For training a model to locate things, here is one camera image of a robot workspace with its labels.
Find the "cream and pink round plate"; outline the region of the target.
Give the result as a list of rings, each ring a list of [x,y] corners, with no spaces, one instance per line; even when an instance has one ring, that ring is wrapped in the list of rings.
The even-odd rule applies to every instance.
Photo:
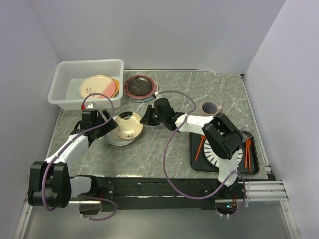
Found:
[[[115,82],[108,76],[96,75],[85,79],[79,87],[82,98],[86,98],[93,93],[100,93],[111,98],[116,92]]]

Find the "orange woven-pattern square plate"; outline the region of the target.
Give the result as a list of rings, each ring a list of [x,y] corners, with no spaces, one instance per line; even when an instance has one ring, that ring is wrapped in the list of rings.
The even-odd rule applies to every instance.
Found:
[[[116,89],[114,91],[114,93],[112,94],[112,98],[114,98],[117,93],[119,92],[119,88],[120,88],[120,82],[114,78],[112,78],[113,82],[115,83]]]

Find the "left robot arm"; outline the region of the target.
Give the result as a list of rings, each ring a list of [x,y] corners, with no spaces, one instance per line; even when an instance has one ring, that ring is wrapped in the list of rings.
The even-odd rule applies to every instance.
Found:
[[[85,109],[81,120],[70,132],[67,141],[49,158],[31,165],[27,201],[48,211],[64,208],[76,196],[68,165],[91,144],[116,129],[118,124],[107,110]]]

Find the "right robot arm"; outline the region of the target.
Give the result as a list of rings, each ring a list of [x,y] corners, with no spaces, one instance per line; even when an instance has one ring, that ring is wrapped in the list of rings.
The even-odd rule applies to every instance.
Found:
[[[159,98],[148,105],[140,123],[148,126],[162,123],[175,133],[189,132],[205,136],[219,160],[219,195],[230,198],[235,193],[238,183],[236,158],[242,147],[243,135],[224,113],[192,116],[190,113],[174,111],[168,99]]]

